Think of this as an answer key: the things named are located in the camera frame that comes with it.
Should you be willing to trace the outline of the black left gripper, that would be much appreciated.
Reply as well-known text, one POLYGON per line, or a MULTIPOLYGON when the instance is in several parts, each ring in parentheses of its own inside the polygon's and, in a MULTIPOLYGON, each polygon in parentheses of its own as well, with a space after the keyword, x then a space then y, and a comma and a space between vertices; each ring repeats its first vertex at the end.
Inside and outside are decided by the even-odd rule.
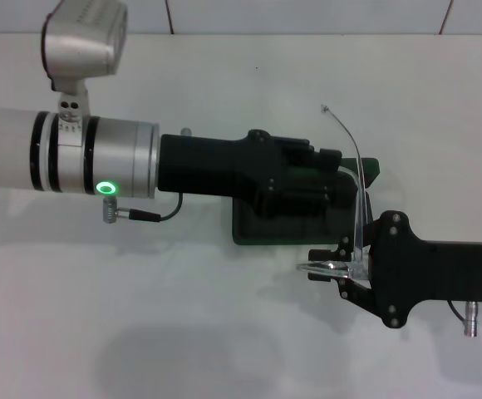
POLYGON ((337 171, 341 160, 340 150, 315 150, 309 140, 282 140, 280 150, 263 131, 240 140, 163 135, 157 188, 242 200, 266 218, 315 217, 355 203, 357 184, 337 171))

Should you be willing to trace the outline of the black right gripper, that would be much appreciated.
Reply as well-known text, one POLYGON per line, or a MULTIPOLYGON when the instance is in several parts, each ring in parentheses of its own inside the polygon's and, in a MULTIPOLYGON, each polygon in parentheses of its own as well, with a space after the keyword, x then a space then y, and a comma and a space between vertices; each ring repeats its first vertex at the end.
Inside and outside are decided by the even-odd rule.
POLYGON ((368 263, 370 288, 350 278, 316 273, 311 273, 311 280, 335 280, 342 299, 379 317, 389 328, 403 327, 413 307, 424 301, 482 303, 482 243, 420 239, 407 215, 394 210, 364 224, 361 233, 361 260, 353 229, 339 235, 335 250, 311 249, 310 261, 338 267, 368 263))

